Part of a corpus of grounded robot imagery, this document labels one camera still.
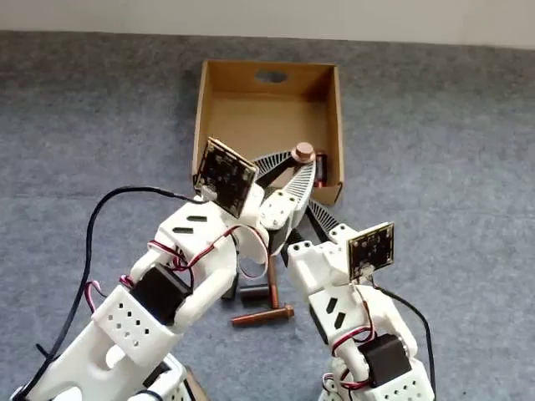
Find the box handle hole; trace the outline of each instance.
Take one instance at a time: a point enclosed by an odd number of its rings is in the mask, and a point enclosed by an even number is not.
[[[254,74],[254,78],[264,84],[281,84],[288,80],[288,75],[282,71],[260,69]]]

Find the white wall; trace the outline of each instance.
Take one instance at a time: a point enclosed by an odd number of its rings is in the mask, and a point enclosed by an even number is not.
[[[0,0],[0,29],[535,48],[535,0]]]

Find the open cardboard box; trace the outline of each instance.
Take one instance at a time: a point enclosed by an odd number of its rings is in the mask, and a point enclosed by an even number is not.
[[[207,60],[197,105],[192,174],[211,136],[252,160],[309,142],[327,154],[327,185],[313,198],[336,202],[344,183],[338,69],[331,64]]]

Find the wire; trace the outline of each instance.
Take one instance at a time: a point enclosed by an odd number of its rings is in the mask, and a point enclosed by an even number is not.
[[[247,228],[248,230],[250,230],[252,232],[252,234],[255,236],[255,238],[258,240],[258,242],[262,246],[262,250],[264,252],[264,257],[265,257],[264,268],[263,268],[262,273],[260,273],[259,275],[251,276],[249,273],[245,272],[241,266],[239,267],[240,273],[243,274],[243,276],[248,280],[254,280],[254,279],[257,279],[257,278],[260,278],[260,277],[264,277],[266,275],[266,273],[268,272],[268,263],[269,263],[268,247],[266,246],[265,242],[262,239],[262,236],[260,235],[260,233],[258,232],[258,230],[256,228],[254,228],[252,226],[245,226],[243,224],[238,224],[238,225],[235,225],[235,226],[232,226],[232,227],[228,228],[220,236],[218,236],[214,241],[212,241],[209,246],[207,246],[202,251],[200,251],[199,253],[194,255],[192,257],[192,259],[187,263],[186,266],[175,266],[175,268],[173,268],[173,270],[177,270],[179,272],[184,271],[184,270],[188,270],[188,269],[191,270],[191,268],[194,267],[204,256],[206,256],[208,253],[210,253],[211,251],[214,250],[214,248],[216,247],[216,243],[219,240],[221,240],[222,238],[225,238],[227,236],[230,236],[238,228]]]
[[[155,400],[157,401],[164,401],[164,399],[161,397],[161,395],[159,395],[157,392],[155,391],[152,391],[152,390],[141,390],[141,391],[138,391],[135,395],[139,395],[139,394],[147,394],[147,395],[150,395],[151,397],[153,397]]]
[[[327,380],[334,380],[334,375],[332,373],[324,373],[321,377],[321,387],[323,387],[327,393],[331,393],[332,390],[327,388]]]
[[[149,249],[156,248],[158,251],[164,252],[165,254],[172,256],[173,268],[171,270],[179,272],[187,270],[190,273],[190,289],[193,291],[193,288],[195,286],[195,277],[193,275],[193,270],[190,267],[187,267],[187,260],[182,250],[172,249],[157,240],[149,241],[147,243],[147,246],[149,247]]]
[[[406,301],[399,295],[394,294],[393,292],[383,288],[376,286],[373,280],[371,281],[372,285],[376,290],[379,290],[383,292],[386,296],[395,299],[398,302],[401,302],[403,305],[408,307],[412,312],[415,313],[417,317],[420,318],[422,323],[424,323],[425,328],[425,341],[427,342],[427,355],[429,357],[429,375],[430,375],[430,381],[431,381],[431,388],[433,388],[433,393],[435,393],[435,400],[437,400],[436,397],[436,378],[435,378],[435,356],[433,355],[433,344],[431,341],[431,328],[429,327],[429,323],[427,322],[427,319],[425,319],[425,316],[422,312],[420,312],[415,306],[413,306],[409,301]]]
[[[87,301],[87,304],[89,306],[89,310],[91,313],[94,313],[96,310],[96,307],[94,306],[93,298],[91,297],[91,288],[93,288],[100,294],[100,296],[106,298],[107,295],[102,292],[100,289],[100,284],[96,280],[93,280],[91,282],[85,283],[85,289],[84,289],[84,295],[85,295],[85,301]]]
[[[134,282],[132,281],[130,276],[126,276],[125,274],[119,277],[119,282],[129,290],[134,287]]]
[[[357,327],[357,328],[354,328],[353,330],[351,330],[350,332],[347,332],[345,333],[345,335],[343,335],[342,337],[340,337],[338,340],[336,340],[336,342],[333,344],[333,347],[332,347],[332,354],[333,356],[335,357],[336,356],[336,349],[342,345],[343,343],[345,343],[346,341],[348,341],[349,339],[355,337],[355,336],[358,336],[359,334],[361,334],[362,332],[371,332],[372,333],[372,336],[373,336],[373,330],[371,329],[371,327],[368,327],[368,326],[363,326],[363,327]],[[366,343],[367,339],[365,340],[355,340],[357,343]]]
[[[359,297],[360,297],[360,300],[362,301],[362,305],[364,307],[364,310],[366,311],[366,317],[368,318],[369,334],[368,334],[368,337],[365,340],[360,342],[360,343],[367,343],[375,335],[374,321],[371,318],[371,312],[369,311],[368,302],[364,299],[364,296],[362,295],[362,292],[360,291],[359,286],[357,284],[355,284],[354,282],[352,282],[351,285],[353,286],[353,291],[355,291],[355,292],[357,292],[359,294]]]
[[[61,330],[59,331],[59,334],[56,338],[56,341],[54,342],[52,348],[50,349],[50,352],[48,353],[48,356],[45,358],[41,367],[38,369],[38,371],[35,373],[35,375],[32,377],[29,383],[26,386],[24,386],[24,388],[13,397],[13,401],[24,400],[26,396],[29,394],[29,392],[32,391],[32,389],[39,382],[39,380],[44,375],[44,373],[46,372],[50,364],[54,361],[54,358],[56,354],[58,353],[59,348],[61,347],[62,343],[67,337],[67,333],[69,332],[70,326],[72,325],[73,320],[74,320],[74,315],[76,314],[80,301],[82,300],[82,296],[84,295],[85,283],[87,282],[89,278],[89,273],[91,272],[93,228],[94,228],[94,223],[97,219],[97,216],[99,215],[100,211],[102,210],[106,202],[108,202],[110,199],[112,199],[113,197],[117,195],[130,193],[130,192],[150,192],[150,193],[154,193],[158,195],[163,195],[168,198],[175,198],[175,199],[180,199],[182,201],[188,201],[196,205],[207,203],[207,200],[191,199],[191,198],[188,198],[187,196],[176,194],[175,192],[172,192],[170,190],[163,190],[161,188],[156,188],[154,186],[122,186],[120,188],[116,188],[108,192],[106,195],[102,197],[102,199],[100,199],[99,203],[97,204],[97,206],[94,208],[93,212],[91,213],[91,217],[89,218],[89,223],[87,225],[87,231],[85,234],[84,271],[82,273],[82,277],[80,278],[80,283],[76,291],[76,295],[74,296],[73,304],[69,310],[67,318],[65,319],[64,325],[61,327]]]

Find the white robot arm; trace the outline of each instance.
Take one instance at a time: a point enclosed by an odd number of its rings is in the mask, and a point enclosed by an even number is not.
[[[311,207],[318,208],[312,202]],[[288,273],[303,295],[324,342],[332,350],[319,401],[435,399],[416,340],[392,299],[362,285],[373,266],[362,266],[358,280],[349,277],[349,240],[391,225],[355,231],[339,224],[323,208],[316,210],[328,227],[324,243],[295,242],[286,252]]]
[[[226,190],[230,180],[253,180],[241,156],[213,140],[206,148],[213,151],[209,162],[231,171],[231,178],[225,176],[216,186]],[[264,189],[252,183],[240,198],[239,210],[222,190],[214,202],[188,203],[161,223],[148,252],[124,281],[126,287],[117,286],[37,384],[23,398],[20,388],[12,399],[142,401],[180,395],[178,399],[190,401],[184,369],[169,352],[232,286],[237,251],[267,268],[269,255],[280,250],[299,223],[312,192],[315,164],[311,159],[297,167],[290,182],[266,200]],[[209,174],[220,181],[220,169],[206,168],[202,185],[207,185]],[[242,187],[231,189],[239,192]],[[174,263],[176,270],[191,271],[195,288],[173,273]]]

